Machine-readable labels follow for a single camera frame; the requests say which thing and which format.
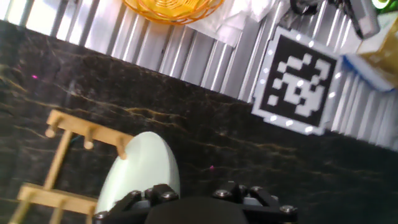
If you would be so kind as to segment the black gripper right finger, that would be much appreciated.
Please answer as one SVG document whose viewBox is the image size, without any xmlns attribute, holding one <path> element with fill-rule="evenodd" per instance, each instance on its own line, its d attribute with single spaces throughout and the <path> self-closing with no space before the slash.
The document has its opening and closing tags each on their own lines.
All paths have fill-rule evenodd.
<svg viewBox="0 0 398 224">
<path fill-rule="evenodd" d="M 246 187 L 234 181 L 221 184 L 212 197 L 231 202 L 243 213 L 248 223 L 291 224 L 298 223 L 298 208 L 281 205 L 279 198 L 263 187 Z"/>
</svg>

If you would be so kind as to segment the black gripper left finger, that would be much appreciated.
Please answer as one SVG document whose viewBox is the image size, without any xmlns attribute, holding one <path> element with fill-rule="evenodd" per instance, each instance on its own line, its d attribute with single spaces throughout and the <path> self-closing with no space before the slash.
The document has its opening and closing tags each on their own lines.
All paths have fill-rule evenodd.
<svg viewBox="0 0 398 224">
<path fill-rule="evenodd" d="M 94 224 L 143 224 L 149 212 L 162 203 L 178 200 L 179 194 L 167 184 L 145 191 L 133 190 L 118 200 L 109 211 L 93 215 Z"/>
</svg>

